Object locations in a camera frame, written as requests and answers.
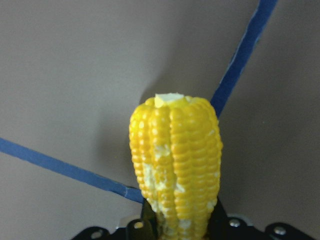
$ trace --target blue tape line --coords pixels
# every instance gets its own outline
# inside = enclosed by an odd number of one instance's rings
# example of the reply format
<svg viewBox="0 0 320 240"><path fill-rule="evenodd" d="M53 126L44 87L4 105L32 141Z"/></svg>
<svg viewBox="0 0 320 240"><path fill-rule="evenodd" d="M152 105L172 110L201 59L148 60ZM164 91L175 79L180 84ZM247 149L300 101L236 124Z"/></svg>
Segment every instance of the blue tape line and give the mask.
<svg viewBox="0 0 320 240"><path fill-rule="evenodd" d="M246 31L228 65L228 68L215 91L210 103L217 117L220 116L228 98L243 72L254 47L263 32L277 0L261 0L256 8Z"/></svg>
<svg viewBox="0 0 320 240"><path fill-rule="evenodd" d="M0 138L0 152L19 158L21 160L28 161L29 163L78 180L80 182L89 184L98 189L119 194L126 199L138 203L143 203L143 196L141 195L141 191L137 188L127 187L122 183L97 175L80 167L65 163L61 160L44 155L3 138Z"/></svg>

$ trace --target bolt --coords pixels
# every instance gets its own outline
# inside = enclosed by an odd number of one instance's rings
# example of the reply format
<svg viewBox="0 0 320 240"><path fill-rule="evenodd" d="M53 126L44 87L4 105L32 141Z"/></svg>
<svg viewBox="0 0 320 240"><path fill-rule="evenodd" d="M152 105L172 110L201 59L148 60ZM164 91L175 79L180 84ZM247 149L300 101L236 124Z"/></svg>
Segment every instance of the bolt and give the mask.
<svg viewBox="0 0 320 240"><path fill-rule="evenodd" d="M103 236L104 231L102 229L99 229L98 231L95 231L91 234L91 239L99 239Z"/></svg>
<svg viewBox="0 0 320 240"><path fill-rule="evenodd" d="M278 235L285 235L287 233L286 229L282 226L276 226L273 231Z"/></svg>
<svg viewBox="0 0 320 240"><path fill-rule="evenodd" d="M240 221L236 218L233 218L229 221L231 227L237 228L241 225Z"/></svg>
<svg viewBox="0 0 320 240"><path fill-rule="evenodd" d="M141 222L141 221L137 221L137 222L133 225L133 227L134 227L135 229L141 229L141 228L144 227L144 223Z"/></svg>

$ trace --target gray wall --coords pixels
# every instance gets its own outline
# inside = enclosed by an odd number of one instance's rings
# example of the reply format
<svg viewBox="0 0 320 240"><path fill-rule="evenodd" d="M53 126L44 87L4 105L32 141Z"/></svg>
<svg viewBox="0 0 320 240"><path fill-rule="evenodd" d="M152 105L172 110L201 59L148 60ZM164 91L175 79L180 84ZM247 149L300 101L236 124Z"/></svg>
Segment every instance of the gray wall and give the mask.
<svg viewBox="0 0 320 240"><path fill-rule="evenodd" d="M137 187L129 117L210 99L257 0L1 1L0 137ZM220 117L220 199L320 238L320 2L280 0ZM0 153L0 239L112 232L141 206Z"/></svg>

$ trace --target yellow corn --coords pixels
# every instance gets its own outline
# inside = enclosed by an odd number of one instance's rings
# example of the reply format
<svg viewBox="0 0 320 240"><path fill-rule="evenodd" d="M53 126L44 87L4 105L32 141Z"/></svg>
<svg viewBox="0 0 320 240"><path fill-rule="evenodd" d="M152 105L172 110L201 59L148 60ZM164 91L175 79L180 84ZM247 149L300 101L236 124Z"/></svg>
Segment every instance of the yellow corn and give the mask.
<svg viewBox="0 0 320 240"><path fill-rule="evenodd" d="M200 240L217 203L223 144L210 103L159 94L130 118L132 162L162 240Z"/></svg>

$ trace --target black holder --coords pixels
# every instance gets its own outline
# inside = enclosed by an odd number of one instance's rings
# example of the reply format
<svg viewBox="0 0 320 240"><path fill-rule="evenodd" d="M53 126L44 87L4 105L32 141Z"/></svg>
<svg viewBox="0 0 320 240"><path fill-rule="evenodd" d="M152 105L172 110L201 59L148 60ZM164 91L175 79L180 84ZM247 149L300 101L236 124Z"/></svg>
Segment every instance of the black holder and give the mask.
<svg viewBox="0 0 320 240"><path fill-rule="evenodd" d="M208 223L209 240L315 240L286 223L273 223L259 231L241 217L228 217L218 200ZM130 221L126 227L113 234L105 228L88 227L71 240L157 240L157 217L150 204L144 200L141 218Z"/></svg>

